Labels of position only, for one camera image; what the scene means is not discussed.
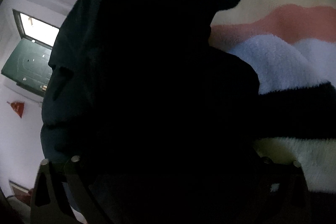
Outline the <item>red wall decoration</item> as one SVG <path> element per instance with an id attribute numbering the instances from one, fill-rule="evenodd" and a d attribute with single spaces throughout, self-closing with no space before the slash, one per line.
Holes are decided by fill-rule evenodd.
<path id="1" fill-rule="evenodd" d="M 14 110 L 14 112 L 16 114 L 18 114 L 18 116 L 20 118 L 22 118 L 23 116 L 23 112 L 25 109 L 25 103 L 24 102 L 19 102 L 19 101 L 14 101 L 14 102 L 7 102 L 11 108 Z"/>

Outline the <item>pink Hello Kitty blanket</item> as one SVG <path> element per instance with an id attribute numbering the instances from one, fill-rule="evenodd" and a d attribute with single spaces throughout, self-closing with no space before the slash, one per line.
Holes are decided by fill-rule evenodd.
<path id="1" fill-rule="evenodd" d="M 334 193 L 335 0 L 223 0 L 212 28 L 211 44 L 258 75 L 259 154 Z"/>

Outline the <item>green door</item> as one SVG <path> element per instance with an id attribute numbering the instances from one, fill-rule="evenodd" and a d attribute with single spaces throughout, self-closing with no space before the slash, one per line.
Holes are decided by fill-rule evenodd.
<path id="1" fill-rule="evenodd" d="M 1 74 L 19 87 L 44 97 L 52 75 L 50 54 L 51 49 L 23 38 L 5 62 Z"/>

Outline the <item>black hooded jacket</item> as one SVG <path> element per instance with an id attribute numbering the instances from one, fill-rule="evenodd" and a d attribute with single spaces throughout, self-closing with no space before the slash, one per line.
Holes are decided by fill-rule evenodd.
<path id="1" fill-rule="evenodd" d="M 224 131 L 254 70 L 209 45 L 221 0 L 77 0 L 42 106 L 46 158 L 89 223 L 223 223 Z"/>

